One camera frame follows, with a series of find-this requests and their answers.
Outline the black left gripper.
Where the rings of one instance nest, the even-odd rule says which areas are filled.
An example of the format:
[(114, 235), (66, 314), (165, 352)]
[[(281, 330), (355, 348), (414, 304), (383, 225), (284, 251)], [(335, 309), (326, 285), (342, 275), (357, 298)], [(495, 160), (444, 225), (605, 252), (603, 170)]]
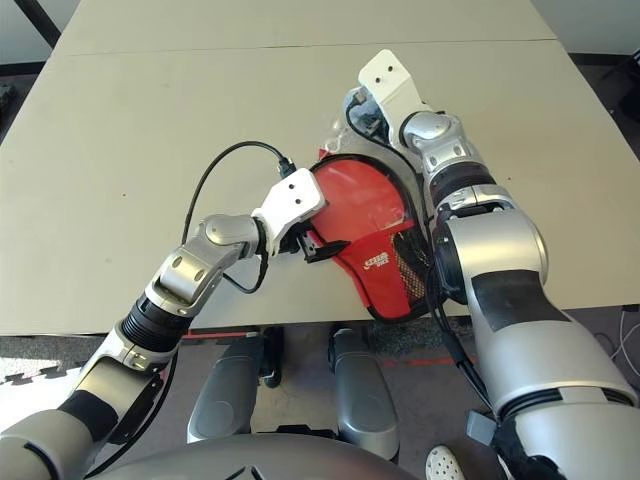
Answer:
[(335, 257), (350, 245), (349, 241), (343, 240), (318, 245), (313, 232), (311, 224), (293, 225), (281, 239), (279, 253), (301, 253), (305, 262), (311, 264)]

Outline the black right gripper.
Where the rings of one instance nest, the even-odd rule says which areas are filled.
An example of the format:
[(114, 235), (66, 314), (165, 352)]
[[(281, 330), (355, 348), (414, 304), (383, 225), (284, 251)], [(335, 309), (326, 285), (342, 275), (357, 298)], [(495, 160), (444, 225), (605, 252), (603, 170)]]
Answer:
[(380, 115), (371, 115), (368, 122), (368, 136), (375, 143), (390, 146), (389, 125)]

